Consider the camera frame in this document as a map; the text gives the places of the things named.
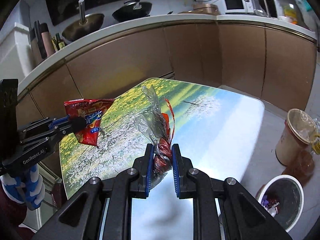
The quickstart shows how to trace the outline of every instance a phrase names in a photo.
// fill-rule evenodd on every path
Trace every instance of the bucket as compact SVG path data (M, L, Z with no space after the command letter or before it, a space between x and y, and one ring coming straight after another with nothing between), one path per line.
M274 219L289 232L299 220L304 203L301 184L292 176L280 175L263 185L256 194L261 204L264 195L273 195L279 201L279 213Z
M296 155L317 138L317 127L312 118L300 109L291 109L284 122L285 127L276 145L278 161L287 166Z

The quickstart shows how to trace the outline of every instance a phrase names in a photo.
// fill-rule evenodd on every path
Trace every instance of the glove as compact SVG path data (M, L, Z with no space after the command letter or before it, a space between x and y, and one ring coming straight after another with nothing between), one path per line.
M25 201L17 191L17 187L22 187L25 192L26 201L30 202L34 208L40 207L41 201L44 198L45 186L43 178L39 174L38 164L24 172L25 182L21 181L21 177L12 178L9 174L1 176L0 179L4 192L9 199L23 204Z

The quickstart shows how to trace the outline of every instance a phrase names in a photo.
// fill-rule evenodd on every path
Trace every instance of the bolt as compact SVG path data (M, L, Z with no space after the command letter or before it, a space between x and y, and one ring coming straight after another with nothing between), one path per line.
M90 184L97 184L99 182L98 177L92 177L89 179Z
M234 179L234 178L227 178L227 183L229 184L229 185L234 185L234 184L236 184L236 179Z
M196 175L199 173L199 170L196 168L191 168L191 169L189 169L189 173L191 173L192 175Z
M129 168L129 169L127 169L127 173L129 175L134 175L137 173L137 170L135 168Z

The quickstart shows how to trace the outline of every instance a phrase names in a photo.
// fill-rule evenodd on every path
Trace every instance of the snack package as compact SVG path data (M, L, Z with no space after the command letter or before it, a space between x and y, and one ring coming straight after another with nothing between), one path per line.
M75 133L79 143L97 146L102 116L114 99L76 99L64 102L68 118L83 117L87 127Z
M172 168L171 141L174 135L174 113L170 102L165 99L173 118L172 136L169 126L169 116L161 113L160 103L156 91L151 85L150 89L142 87L151 106L143 114L139 115L133 122L134 127L146 136L154 145L154 161L151 188L155 187Z

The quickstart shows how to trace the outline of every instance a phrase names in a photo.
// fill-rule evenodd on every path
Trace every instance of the tabletop with landscape print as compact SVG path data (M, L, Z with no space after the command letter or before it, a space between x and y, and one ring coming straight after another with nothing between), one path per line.
M211 178L241 181L259 135L264 113L261 101L233 92L176 80L151 78L119 96L101 120L98 146L79 144L74 134L60 143L65 189L70 198L89 178L115 177L143 156L148 139L133 120L149 107L141 88L154 86L161 111L175 115L181 155ZM192 199L176 197L172 170L149 197L132 200L132 240L193 239Z

